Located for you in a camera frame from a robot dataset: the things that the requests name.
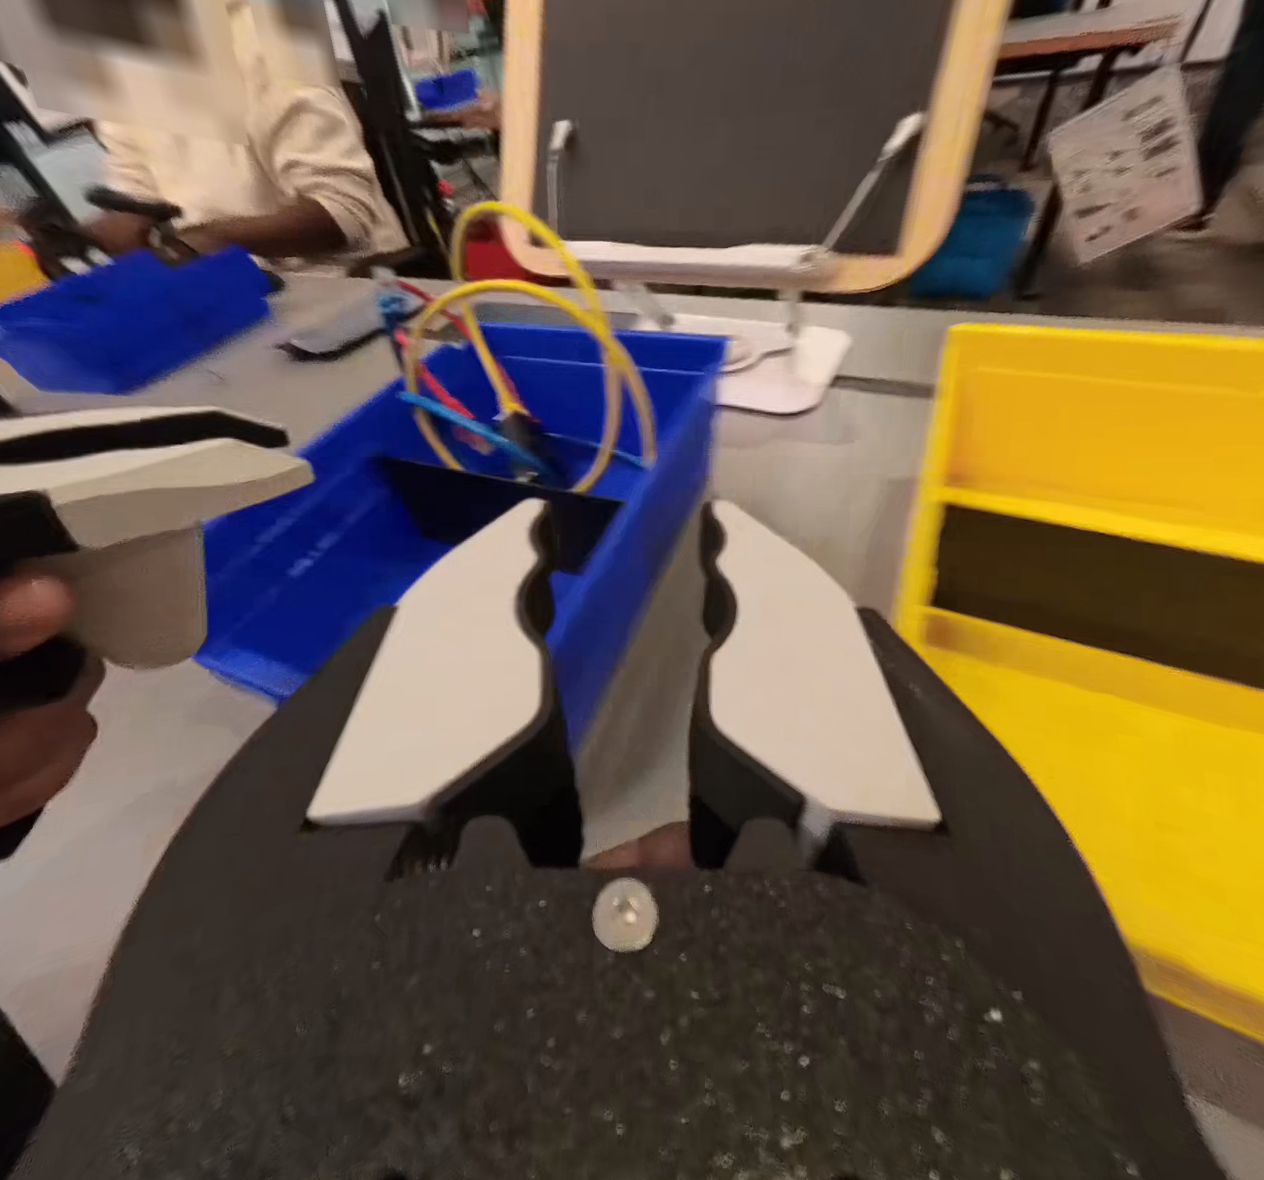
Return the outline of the black bin divider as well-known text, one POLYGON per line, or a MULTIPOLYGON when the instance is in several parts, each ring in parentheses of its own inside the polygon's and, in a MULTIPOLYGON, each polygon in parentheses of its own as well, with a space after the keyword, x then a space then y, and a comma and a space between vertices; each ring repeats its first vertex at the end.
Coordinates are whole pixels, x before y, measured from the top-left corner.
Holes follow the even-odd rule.
POLYGON ((416 529, 445 547, 471 539, 511 509, 541 499, 552 509, 557 540, 556 569, 585 570, 624 502, 593 494, 571 494, 508 477, 455 472, 403 458, 379 457, 374 465, 404 505, 416 529))
POLYGON ((949 506, 944 611, 1263 688, 1263 566, 1176 546, 949 506))

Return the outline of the yellow plastic bin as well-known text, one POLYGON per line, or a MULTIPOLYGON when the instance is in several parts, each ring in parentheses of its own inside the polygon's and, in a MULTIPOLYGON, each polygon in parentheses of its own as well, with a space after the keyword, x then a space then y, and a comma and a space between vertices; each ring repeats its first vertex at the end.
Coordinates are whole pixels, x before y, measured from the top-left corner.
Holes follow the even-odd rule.
POLYGON ((1069 830, 1147 989, 1262 1041, 1262 688, 938 609, 949 506, 1263 566, 1262 338, 951 326, 894 600, 1069 830))

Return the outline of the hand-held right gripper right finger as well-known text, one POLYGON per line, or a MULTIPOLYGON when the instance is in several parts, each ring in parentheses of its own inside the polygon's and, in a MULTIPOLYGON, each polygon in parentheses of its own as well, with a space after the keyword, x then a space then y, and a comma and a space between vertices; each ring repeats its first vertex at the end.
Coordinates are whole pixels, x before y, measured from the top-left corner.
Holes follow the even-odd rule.
POLYGON ((782 826, 809 866, 836 830, 939 830, 940 804, 849 591, 723 499, 702 513, 701 566, 693 862, 723 868, 756 822, 782 826))

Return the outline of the black flat device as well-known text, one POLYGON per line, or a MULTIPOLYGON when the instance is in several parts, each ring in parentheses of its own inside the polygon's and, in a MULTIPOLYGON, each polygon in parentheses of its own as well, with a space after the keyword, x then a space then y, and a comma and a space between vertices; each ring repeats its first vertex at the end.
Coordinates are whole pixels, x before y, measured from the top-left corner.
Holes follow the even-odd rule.
POLYGON ((274 308, 277 348, 297 363, 338 361, 386 332, 375 290, 296 294, 274 308))

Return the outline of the blue storage crate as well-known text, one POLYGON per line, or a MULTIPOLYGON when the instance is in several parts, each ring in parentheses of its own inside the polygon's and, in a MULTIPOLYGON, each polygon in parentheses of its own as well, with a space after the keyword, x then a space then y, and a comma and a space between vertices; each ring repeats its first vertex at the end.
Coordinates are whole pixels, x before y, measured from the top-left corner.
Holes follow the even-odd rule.
POLYGON ((939 250, 909 278, 918 301, 987 302, 1020 261, 1036 198, 998 175, 972 177, 939 250))

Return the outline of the person's left hand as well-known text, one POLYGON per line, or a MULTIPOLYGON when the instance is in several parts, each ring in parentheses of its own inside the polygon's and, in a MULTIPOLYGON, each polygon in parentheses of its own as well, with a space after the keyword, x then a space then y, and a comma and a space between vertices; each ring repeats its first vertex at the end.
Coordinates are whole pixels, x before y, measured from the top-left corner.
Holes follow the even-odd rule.
MULTIPOLYGON (((10 662, 59 636, 74 607, 72 590, 53 576, 17 573, 2 588, 2 657, 10 662)), ((2 825, 25 825, 61 793, 98 737, 92 700, 106 677, 89 658, 55 702, 3 713, 2 825)))

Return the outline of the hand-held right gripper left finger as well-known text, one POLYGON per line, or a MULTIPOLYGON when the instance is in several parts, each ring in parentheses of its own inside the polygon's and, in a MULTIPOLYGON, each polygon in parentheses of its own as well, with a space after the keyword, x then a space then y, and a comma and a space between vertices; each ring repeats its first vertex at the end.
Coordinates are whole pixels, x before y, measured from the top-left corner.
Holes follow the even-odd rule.
POLYGON ((307 811, 321 829, 408 826, 431 856, 509 825, 537 867, 583 845, 576 766, 546 644, 555 509, 529 498, 410 587, 307 811))

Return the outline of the printed paper sheet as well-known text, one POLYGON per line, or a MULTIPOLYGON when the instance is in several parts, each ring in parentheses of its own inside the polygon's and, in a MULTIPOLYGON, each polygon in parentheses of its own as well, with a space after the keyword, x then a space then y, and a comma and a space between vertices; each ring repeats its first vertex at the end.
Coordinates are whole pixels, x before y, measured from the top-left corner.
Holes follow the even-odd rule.
POLYGON ((1077 265, 1196 216, 1198 136, 1180 64, 1166 64, 1052 130, 1052 175, 1077 265))

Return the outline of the red storage bin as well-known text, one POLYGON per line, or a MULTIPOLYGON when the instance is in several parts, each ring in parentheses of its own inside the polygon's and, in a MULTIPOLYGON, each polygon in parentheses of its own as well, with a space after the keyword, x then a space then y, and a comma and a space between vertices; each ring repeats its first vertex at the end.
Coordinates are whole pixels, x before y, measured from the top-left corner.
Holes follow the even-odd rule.
POLYGON ((462 249, 462 281, 523 281, 542 283, 527 271, 505 244, 496 216, 482 216, 466 227, 462 249))

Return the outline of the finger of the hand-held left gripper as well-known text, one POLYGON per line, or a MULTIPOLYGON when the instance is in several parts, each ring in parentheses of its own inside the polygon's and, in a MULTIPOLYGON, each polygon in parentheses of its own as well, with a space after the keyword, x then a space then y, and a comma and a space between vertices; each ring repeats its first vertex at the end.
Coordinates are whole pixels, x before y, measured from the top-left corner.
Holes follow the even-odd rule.
POLYGON ((206 524, 312 480, 303 458, 240 441, 92 460, 53 492, 72 549, 44 557, 72 588, 72 637, 124 669, 192 659, 208 635, 206 524))
POLYGON ((89 408, 5 419, 2 464, 37 465, 214 441, 291 447, 280 425, 219 408, 89 408))

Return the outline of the blue plastic bin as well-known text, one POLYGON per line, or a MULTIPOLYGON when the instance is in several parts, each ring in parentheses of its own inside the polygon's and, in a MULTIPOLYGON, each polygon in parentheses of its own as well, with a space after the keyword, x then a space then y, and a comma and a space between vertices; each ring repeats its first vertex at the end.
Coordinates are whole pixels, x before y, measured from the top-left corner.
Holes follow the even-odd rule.
MULTIPOLYGON (((626 410, 593 495, 624 502, 583 572, 556 570, 548 633, 574 745, 587 734, 660 576, 702 502, 724 342, 717 335, 620 332, 656 415, 656 466, 641 464, 626 410)), ((379 457, 444 466, 389 383, 303 449, 314 482, 218 520, 206 532, 210 635, 198 662, 284 702, 378 609, 455 547, 426 539, 374 465, 379 457)), ((467 473, 515 479, 498 446, 472 450, 448 428, 467 473)))
POLYGON ((2 358, 42 391, 129 395, 270 319, 275 290, 240 248, 137 252, 5 304, 2 358))

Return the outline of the wood framed black board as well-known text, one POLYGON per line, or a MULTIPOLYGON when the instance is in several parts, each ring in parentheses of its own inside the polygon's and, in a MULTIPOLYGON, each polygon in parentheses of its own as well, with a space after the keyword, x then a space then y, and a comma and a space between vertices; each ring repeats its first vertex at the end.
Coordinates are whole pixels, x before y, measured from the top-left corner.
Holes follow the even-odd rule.
POLYGON ((507 0, 501 194, 612 282, 862 294, 936 255, 1013 0, 507 0))

